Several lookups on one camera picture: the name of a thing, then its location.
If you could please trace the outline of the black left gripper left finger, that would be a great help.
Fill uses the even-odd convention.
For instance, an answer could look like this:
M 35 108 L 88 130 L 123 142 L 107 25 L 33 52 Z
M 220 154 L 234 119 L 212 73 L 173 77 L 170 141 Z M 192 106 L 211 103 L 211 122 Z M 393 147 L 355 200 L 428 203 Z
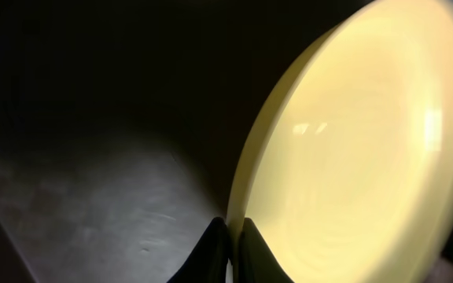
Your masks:
M 168 283 L 225 283 L 231 254 L 227 225 L 223 218 L 215 217 Z

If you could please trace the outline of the yellow plate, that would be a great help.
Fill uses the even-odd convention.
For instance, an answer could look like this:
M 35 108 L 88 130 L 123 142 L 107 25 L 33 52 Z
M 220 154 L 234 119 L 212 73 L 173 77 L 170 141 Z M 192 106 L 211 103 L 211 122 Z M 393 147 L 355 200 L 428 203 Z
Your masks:
M 374 1 L 286 70 L 226 222 L 294 282 L 421 282 L 453 225 L 453 2 Z

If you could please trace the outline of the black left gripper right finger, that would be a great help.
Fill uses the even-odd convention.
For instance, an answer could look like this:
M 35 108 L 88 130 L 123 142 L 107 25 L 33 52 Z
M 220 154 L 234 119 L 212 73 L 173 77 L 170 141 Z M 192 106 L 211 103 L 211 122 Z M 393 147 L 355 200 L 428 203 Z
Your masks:
M 240 283 L 293 283 L 250 218 L 245 218 L 238 242 Z

